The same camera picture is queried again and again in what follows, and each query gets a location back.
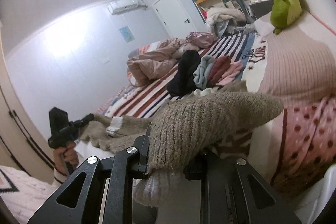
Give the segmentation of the white knit sleeve forearm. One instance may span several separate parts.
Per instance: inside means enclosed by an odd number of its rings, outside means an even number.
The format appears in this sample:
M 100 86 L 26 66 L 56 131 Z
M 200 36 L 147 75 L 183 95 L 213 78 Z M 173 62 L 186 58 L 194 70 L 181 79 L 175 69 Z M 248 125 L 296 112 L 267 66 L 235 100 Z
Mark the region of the white knit sleeve forearm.
M 60 186 L 63 182 L 67 180 L 67 176 L 63 173 L 59 172 L 56 168 L 54 168 L 54 180 L 52 185 Z

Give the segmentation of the person's left hand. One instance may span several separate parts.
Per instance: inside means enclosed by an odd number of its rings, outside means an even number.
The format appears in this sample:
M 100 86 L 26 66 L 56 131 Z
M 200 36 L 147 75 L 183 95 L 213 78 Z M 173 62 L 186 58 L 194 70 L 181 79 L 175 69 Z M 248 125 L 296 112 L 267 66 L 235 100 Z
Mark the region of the person's left hand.
M 66 147 L 59 147 L 53 151 L 55 169 L 61 173 L 67 174 L 66 163 L 77 166 L 79 163 L 78 155 L 75 151 L 76 143 L 70 141 Z

